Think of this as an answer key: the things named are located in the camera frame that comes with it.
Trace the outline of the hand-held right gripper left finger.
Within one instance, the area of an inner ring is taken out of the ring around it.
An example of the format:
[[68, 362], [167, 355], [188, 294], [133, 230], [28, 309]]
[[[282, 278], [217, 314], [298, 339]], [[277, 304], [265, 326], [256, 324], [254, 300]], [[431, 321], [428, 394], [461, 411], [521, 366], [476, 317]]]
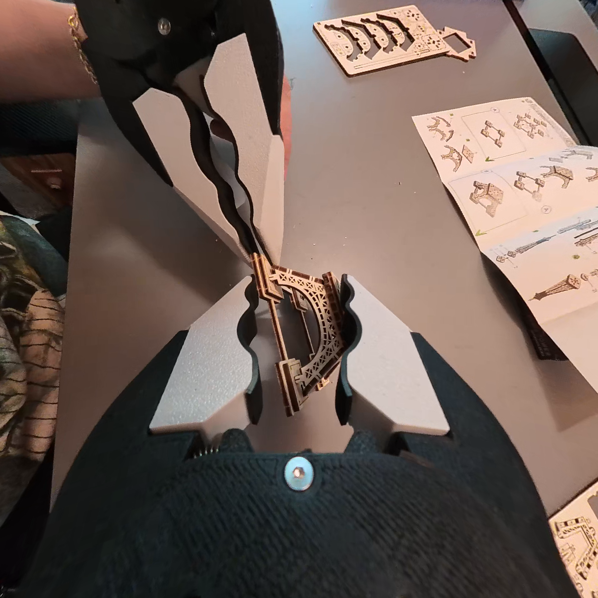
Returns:
[[153, 419], [152, 432], [225, 432], [261, 417], [254, 276], [246, 276], [190, 326]]

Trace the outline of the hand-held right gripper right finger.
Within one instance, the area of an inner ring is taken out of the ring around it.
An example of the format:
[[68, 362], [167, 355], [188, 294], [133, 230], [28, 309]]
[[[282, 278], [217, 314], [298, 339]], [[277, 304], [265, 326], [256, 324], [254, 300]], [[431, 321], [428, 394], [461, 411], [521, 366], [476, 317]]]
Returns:
[[449, 424], [409, 327], [349, 274], [341, 278], [340, 304], [340, 425], [375, 436], [446, 435]]

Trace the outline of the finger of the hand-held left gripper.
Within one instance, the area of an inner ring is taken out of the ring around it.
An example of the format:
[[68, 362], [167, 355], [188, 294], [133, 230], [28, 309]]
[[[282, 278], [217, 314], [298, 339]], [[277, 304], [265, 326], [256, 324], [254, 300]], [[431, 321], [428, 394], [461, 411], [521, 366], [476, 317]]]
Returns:
[[250, 264], [253, 240], [231, 185], [215, 166], [202, 110], [184, 93], [148, 89], [133, 102], [176, 192], [211, 230]]
[[204, 87], [211, 108], [235, 139], [237, 177], [249, 194], [261, 246], [279, 264], [285, 151], [281, 136], [271, 130], [246, 34], [218, 44]]

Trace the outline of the wooden square base frame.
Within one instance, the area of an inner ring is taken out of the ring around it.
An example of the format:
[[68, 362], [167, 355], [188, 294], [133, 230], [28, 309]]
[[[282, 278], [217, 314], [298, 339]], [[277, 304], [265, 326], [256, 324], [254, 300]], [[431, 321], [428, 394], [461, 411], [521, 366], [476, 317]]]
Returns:
[[[289, 358], [288, 356], [277, 313], [277, 305], [284, 298], [284, 288], [270, 280], [273, 265], [269, 263], [264, 255], [254, 253], [251, 256], [251, 260], [255, 273], [258, 295], [267, 302], [270, 310], [274, 338], [281, 358], [280, 362], [275, 364], [275, 369], [280, 384], [285, 411], [287, 416], [290, 417], [300, 411], [301, 405], [306, 397], [303, 397], [301, 390], [295, 385], [293, 379], [293, 374], [298, 372], [301, 367], [301, 362], [298, 359]], [[287, 292], [292, 295], [293, 292], [296, 291], [287, 290]]]

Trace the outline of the grey desk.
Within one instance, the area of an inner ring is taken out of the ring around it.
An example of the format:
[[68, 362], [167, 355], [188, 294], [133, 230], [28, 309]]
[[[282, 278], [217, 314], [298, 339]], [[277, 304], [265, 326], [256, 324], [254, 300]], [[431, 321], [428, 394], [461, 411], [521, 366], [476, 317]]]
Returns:
[[[597, 478], [597, 394], [536, 359], [411, 117], [531, 96], [566, 117], [502, 1], [416, 2], [467, 32], [468, 63], [436, 58], [348, 78], [313, 22], [392, 1], [274, 1], [292, 88], [281, 262], [349, 273], [423, 337], [510, 435], [546, 510]], [[147, 167], [100, 100], [81, 103], [52, 498], [138, 372], [248, 274]]]

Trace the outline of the wooden laser-cut parts sheet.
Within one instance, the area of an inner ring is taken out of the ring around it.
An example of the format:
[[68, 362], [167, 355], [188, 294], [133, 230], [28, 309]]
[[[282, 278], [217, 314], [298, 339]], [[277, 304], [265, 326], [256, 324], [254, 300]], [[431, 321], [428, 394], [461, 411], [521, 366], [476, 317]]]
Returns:
[[415, 5], [322, 20], [313, 30], [348, 77], [434, 57], [477, 56], [465, 32], [436, 29]]

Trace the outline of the person's blue jeans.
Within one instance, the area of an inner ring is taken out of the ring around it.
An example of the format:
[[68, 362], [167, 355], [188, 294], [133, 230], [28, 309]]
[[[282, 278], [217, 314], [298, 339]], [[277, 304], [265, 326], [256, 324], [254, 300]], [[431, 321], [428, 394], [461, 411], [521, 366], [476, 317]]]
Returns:
[[71, 206], [41, 219], [36, 225], [39, 234], [49, 245], [47, 247], [49, 252], [44, 257], [42, 278], [56, 297], [65, 295], [68, 286], [71, 226]]

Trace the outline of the printed white T-shirt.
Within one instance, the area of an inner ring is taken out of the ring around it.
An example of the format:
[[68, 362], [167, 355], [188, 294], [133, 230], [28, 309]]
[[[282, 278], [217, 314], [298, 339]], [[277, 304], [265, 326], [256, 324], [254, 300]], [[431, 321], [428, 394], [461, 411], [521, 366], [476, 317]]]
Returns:
[[67, 273], [34, 226], [1, 213], [1, 523], [55, 437]]

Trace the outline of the paper instruction sheet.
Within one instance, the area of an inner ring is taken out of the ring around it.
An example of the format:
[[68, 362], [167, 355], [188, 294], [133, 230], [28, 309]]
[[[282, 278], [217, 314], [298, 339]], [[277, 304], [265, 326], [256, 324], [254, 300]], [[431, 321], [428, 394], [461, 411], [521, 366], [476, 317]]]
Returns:
[[530, 97], [414, 116], [478, 248], [597, 390], [597, 148]]

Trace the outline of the wooden parts sheet with struts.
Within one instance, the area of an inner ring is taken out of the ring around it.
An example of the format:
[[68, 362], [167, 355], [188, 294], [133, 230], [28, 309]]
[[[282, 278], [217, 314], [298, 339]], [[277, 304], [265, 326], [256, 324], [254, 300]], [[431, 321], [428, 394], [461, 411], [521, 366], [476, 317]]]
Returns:
[[560, 558], [581, 597], [597, 597], [597, 494], [580, 495], [549, 519]]

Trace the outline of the grey table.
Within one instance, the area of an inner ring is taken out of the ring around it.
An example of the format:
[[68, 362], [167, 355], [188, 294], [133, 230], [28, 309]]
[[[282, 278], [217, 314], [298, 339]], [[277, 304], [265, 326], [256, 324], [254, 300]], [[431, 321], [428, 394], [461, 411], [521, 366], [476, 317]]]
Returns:
[[597, 21], [579, 1], [504, 1], [582, 145], [597, 146]]

